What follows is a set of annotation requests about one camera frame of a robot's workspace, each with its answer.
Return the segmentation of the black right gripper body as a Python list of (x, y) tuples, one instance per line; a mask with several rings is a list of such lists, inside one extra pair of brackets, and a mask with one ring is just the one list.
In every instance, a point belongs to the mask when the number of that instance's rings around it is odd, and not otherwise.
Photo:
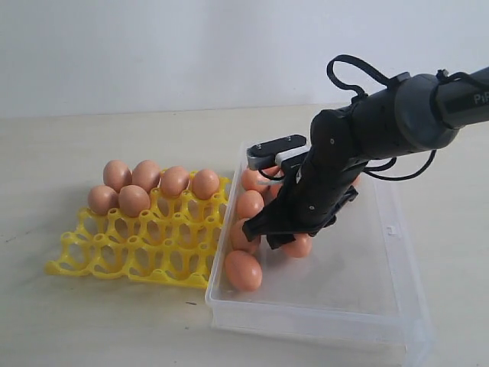
[(365, 159), (353, 157), (343, 148), (311, 148), (281, 161), (285, 181), (274, 200), (279, 217), (275, 233), (317, 233), (329, 226), (366, 165)]

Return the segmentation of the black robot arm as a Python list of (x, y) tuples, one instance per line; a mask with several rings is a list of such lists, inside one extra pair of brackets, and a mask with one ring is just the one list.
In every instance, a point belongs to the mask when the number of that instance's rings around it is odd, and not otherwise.
[(487, 119), (487, 69), (387, 79), (380, 92), (322, 110), (311, 122), (309, 137), (288, 135), (247, 150), (250, 169), (278, 166), (283, 186), (244, 223), (243, 232), (248, 240), (265, 236), (271, 248), (292, 242), (297, 234), (316, 235), (356, 197), (355, 178), (376, 175), (370, 161), (435, 154), (461, 128)]

